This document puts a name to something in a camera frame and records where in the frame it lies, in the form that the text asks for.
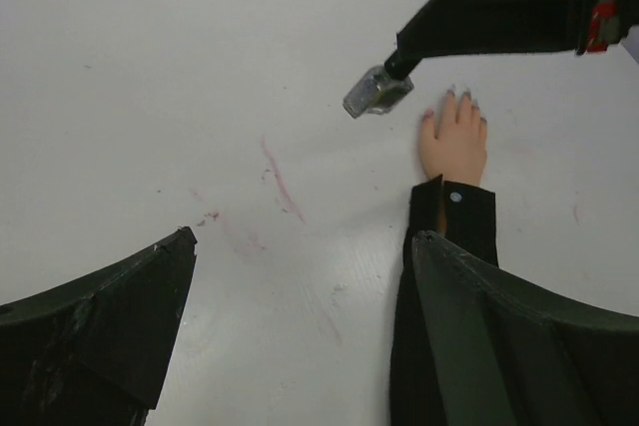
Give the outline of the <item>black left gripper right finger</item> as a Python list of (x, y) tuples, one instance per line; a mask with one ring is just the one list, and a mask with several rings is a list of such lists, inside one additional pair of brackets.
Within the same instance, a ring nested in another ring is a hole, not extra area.
[(635, 425), (638, 319), (494, 267), (434, 232), (413, 240), (419, 281), (449, 289), (431, 347), (451, 425)]

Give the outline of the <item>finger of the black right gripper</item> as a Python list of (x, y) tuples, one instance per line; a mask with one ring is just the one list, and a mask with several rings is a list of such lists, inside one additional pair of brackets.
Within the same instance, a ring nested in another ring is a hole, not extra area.
[(406, 57), (599, 53), (638, 24), (638, 0), (428, 0), (396, 36)]

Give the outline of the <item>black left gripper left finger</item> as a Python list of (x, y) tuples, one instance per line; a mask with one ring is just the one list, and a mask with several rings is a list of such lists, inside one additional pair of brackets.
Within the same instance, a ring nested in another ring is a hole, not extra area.
[(158, 406), (196, 265), (182, 227), (1, 307), (4, 425), (143, 425)]

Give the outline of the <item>glitter nail polish bottle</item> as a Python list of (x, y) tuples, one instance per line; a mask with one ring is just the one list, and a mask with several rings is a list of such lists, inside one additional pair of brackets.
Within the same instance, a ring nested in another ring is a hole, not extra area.
[(382, 65), (371, 67), (347, 92), (342, 101), (354, 119), (364, 114), (385, 115), (414, 89), (409, 77), (395, 80)]

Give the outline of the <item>black sleeve forearm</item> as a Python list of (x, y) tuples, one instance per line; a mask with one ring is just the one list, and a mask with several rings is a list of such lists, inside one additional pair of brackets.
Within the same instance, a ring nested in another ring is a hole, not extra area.
[(498, 266), (495, 194), (437, 176), (412, 188), (403, 243), (402, 272), (396, 298), (389, 370), (392, 425), (445, 425), (436, 358), (443, 343), (431, 347), (449, 301), (437, 278), (419, 281), (413, 264), (413, 239), (424, 231), (441, 234), (478, 259)]

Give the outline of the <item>mannequin hand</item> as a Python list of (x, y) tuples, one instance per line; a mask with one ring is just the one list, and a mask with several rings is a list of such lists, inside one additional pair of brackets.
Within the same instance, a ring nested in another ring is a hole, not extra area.
[(487, 161), (487, 121), (468, 92), (448, 90), (439, 116), (428, 109), (418, 131), (418, 157), (427, 179), (479, 187)]

